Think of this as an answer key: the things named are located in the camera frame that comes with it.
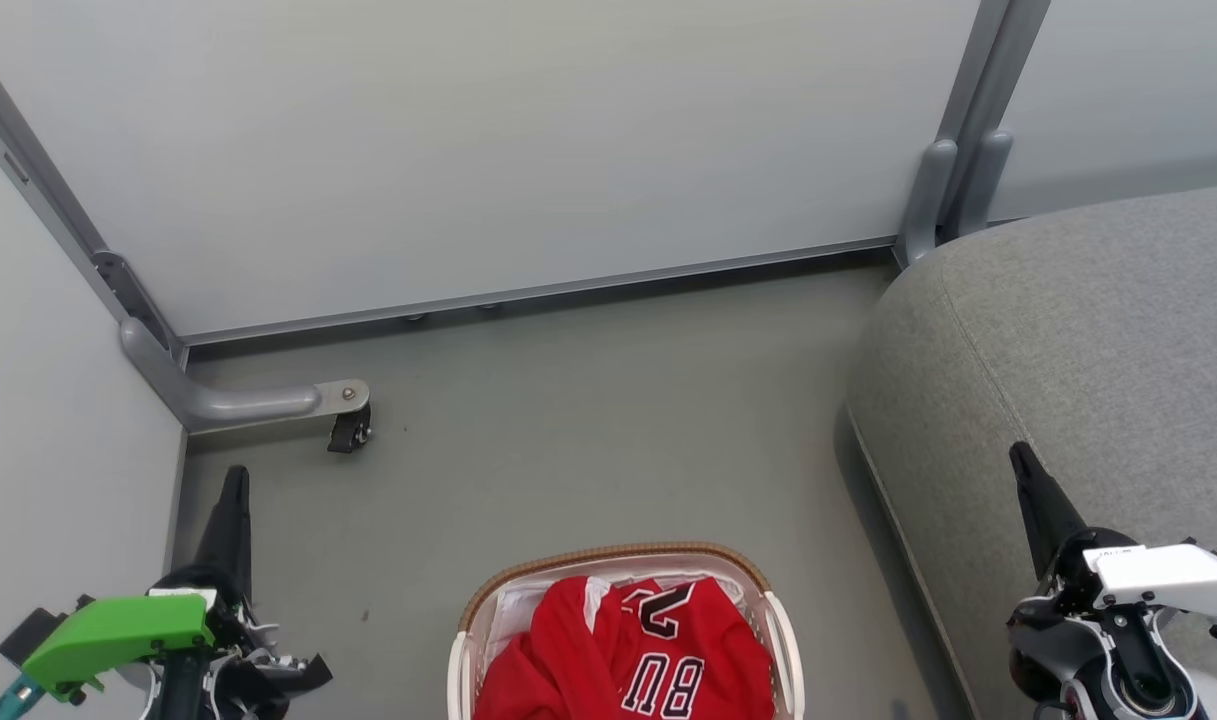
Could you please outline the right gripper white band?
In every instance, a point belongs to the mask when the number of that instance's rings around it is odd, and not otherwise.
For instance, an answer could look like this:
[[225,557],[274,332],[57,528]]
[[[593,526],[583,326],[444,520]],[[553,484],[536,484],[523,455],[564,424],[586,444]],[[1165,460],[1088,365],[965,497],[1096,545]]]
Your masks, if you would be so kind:
[[1089,528],[1027,441],[1009,450],[1030,559],[1062,615],[1138,607],[1202,615],[1217,639],[1217,550],[1188,538],[1146,546]]

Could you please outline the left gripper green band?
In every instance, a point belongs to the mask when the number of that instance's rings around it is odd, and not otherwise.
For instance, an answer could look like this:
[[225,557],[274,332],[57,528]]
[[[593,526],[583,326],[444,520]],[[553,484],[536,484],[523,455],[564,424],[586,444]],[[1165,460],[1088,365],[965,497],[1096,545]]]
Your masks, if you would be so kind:
[[212,506],[194,566],[145,594],[75,611],[32,611],[0,642],[18,671],[1,703],[83,703],[101,676],[142,666],[150,703],[288,703],[332,682],[321,656],[280,652],[253,614],[249,471],[232,465]]

